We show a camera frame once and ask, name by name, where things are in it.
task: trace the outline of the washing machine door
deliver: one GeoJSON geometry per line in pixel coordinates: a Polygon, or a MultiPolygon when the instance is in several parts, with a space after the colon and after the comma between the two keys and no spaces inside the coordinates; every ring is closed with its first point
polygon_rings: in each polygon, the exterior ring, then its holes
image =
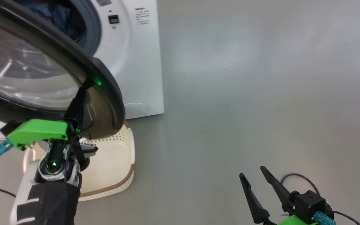
{"type": "Polygon", "coordinates": [[[105,65],[12,0],[0,0],[0,121],[59,120],[87,87],[84,131],[113,135],[124,121],[120,89],[105,65]]]}

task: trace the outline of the gray floor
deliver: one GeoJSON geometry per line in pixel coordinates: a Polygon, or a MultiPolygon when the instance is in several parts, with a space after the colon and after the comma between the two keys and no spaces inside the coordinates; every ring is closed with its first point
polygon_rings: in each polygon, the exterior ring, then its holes
{"type": "MultiPolygon", "coordinates": [[[[133,184],[76,225],[253,224],[238,174],[278,223],[259,166],[311,178],[360,221],[360,1],[159,0],[166,113],[130,121],[133,184]]],[[[0,160],[16,191],[20,152],[0,160]]],[[[298,178],[290,190],[306,191],[298,178]]],[[[0,194],[0,224],[11,197],[0,194]]],[[[352,222],[337,216],[337,223],[352,222]]]]}

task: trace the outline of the white plastic basket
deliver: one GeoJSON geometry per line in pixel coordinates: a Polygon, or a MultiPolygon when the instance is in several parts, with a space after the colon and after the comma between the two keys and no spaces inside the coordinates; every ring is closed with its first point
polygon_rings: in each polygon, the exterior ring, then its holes
{"type": "MultiPolygon", "coordinates": [[[[90,165],[82,171],[82,187],[79,201],[102,198],[124,191],[134,176],[134,137],[125,125],[113,136],[91,140],[98,151],[90,158],[90,165]]],[[[30,161],[39,160],[45,151],[36,144],[27,149],[23,171],[30,161]]]]}

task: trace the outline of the laundry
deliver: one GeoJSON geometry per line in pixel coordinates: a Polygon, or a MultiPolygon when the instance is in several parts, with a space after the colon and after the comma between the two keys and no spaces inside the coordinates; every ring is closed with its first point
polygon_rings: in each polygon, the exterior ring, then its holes
{"type": "Polygon", "coordinates": [[[78,31],[69,23],[72,9],[56,4],[51,0],[15,0],[39,17],[48,21],[70,38],[78,36],[78,31]]]}

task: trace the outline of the green bracket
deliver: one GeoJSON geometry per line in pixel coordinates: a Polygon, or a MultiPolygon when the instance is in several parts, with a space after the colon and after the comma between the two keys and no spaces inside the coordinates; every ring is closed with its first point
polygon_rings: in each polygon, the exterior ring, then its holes
{"type": "Polygon", "coordinates": [[[283,222],[279,223],[278,225],[308,225],[296,215],[292,215],[289,218],[283,220],[283,222]]]}
{"type": "Polygon", "coordinates": [[[62,121],[47,121],[33,119],[21,124],[8,134],[7,139],[19,150],[30,143],[40,140],[62,139],[67,141],[68,124],[62,121]]]}

